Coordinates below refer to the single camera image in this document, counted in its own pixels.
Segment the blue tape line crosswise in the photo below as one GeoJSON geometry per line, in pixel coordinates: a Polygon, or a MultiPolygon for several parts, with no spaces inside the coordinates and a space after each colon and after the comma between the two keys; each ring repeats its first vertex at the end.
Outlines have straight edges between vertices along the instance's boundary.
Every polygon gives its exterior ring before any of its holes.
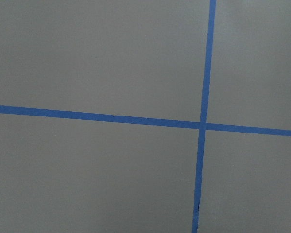
{"type": "MultiPolygon", "coordinates": [[[[29,107],[17,107],[17,106],[6,106],[6,105],[0,105],[0,114],[77,119],[77,120],[88,120],[88,121],[138,124],[138,125],[148,125],[148,126],[174,127],[174,128],[184,128],[184,129],[200,129],[201,128],[201,123],[194,122],[194,121],[146,118],[146,117],[135,117],[135,116],[119,116],[119,115],[108,115],[108,114],[97,114],[97,113],[75,112],[75,111],[64,111],[64,110],[51,110],[51,109],[29,108],[29,107]]],[[[291,130],[283,130],[283,129],[226,125],[226,124],[216,124],[216,123],[206,123],[205,129],[211,130],[211,131],[253,133],[253,134],[291,137],[291,130]]]]}

